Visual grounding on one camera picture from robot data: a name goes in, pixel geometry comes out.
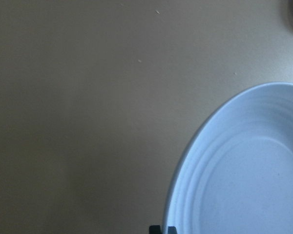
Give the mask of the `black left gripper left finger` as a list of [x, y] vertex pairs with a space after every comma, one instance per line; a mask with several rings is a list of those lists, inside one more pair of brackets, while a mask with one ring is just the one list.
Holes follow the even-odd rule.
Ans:
[[149, 234], [161, 234], [161, 226], [160, 225], [150, 225], [148, 229]]

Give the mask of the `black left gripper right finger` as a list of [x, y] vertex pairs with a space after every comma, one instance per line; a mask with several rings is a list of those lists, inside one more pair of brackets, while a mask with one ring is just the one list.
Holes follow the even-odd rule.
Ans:
[[167, 228], [167, 234], [177, 234], [177, 229], [174, 226], [169, 226]]

